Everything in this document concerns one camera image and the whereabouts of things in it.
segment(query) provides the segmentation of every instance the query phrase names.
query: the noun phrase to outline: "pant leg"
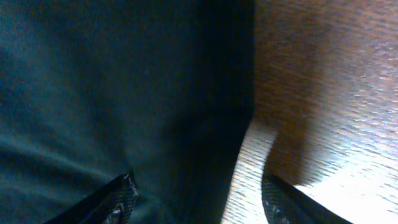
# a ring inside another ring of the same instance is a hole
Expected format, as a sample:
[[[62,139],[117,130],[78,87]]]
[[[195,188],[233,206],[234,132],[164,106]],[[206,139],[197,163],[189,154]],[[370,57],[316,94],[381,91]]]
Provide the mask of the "pant leg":
[[[134,169],[131,223],[218,223],[253,75],[252,2],[3,3],[1,219]]]

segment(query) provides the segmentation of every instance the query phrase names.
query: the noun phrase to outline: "wooden floor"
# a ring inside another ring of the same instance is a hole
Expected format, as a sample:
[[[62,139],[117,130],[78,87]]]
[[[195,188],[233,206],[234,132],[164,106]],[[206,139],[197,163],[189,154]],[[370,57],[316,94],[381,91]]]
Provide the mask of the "wooden floor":
[[[262,0],[256,115],[224,223],[267,223],[264,159],[353,223],[398,223],[398,1]]]

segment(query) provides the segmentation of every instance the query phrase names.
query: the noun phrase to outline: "dark trousers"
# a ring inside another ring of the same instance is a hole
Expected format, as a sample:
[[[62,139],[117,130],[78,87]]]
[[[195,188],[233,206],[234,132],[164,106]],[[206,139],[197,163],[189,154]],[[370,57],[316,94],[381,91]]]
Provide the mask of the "dark trousers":
[[[253,2],[27,2],[0,3],[0,223],[130,169],[131,223],[219,223],[254,105]]]

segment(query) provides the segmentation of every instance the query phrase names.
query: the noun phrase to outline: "wood grain surface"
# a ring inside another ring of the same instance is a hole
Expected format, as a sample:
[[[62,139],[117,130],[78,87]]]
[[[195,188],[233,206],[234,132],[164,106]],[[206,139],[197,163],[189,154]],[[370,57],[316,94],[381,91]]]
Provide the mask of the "wood grain surface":
[[[398,223],[398,1],[262,0],[256,114],[223,223],[267,223],[269,167],[353,223]]]

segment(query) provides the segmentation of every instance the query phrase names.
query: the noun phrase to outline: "dark green fabric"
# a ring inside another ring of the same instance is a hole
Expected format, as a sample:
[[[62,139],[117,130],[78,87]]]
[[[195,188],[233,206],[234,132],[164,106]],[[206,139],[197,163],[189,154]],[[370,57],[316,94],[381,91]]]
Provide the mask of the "dark green fabric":
[[[1,1],[0,223],[42,223],[130,169],[132,223],[219,223],[253,110],[253,13]]]

